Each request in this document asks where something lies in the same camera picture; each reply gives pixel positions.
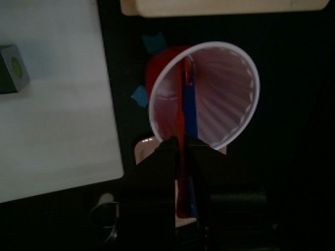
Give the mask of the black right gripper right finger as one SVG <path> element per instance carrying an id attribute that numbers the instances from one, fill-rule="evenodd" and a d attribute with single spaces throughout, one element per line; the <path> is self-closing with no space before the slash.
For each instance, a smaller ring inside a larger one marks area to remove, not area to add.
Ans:
<path id="1" fill-rule="evenodd" d="M 197 229 L 200 232 L 201 251 L 214 251 L 212 244 L 212 228 L 209 220 L 209 195 L 205 186 L 201 169 L 196 161 L 194 151 L 204 147 L 205 144 L 194 137 L 185 137 L 185 158 L 186 169 L 192 183 L 192 199 L 196 208 Z"/>

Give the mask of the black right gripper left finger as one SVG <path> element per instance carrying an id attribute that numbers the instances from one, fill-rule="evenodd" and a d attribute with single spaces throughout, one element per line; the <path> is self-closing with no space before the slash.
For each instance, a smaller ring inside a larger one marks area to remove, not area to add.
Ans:
<path id="1" fill-rule="evenodd" d="M 120 196 L 120 251 L 174 250 L 176 139 L 164 141 L 154 152 L 124 176 Z"/>

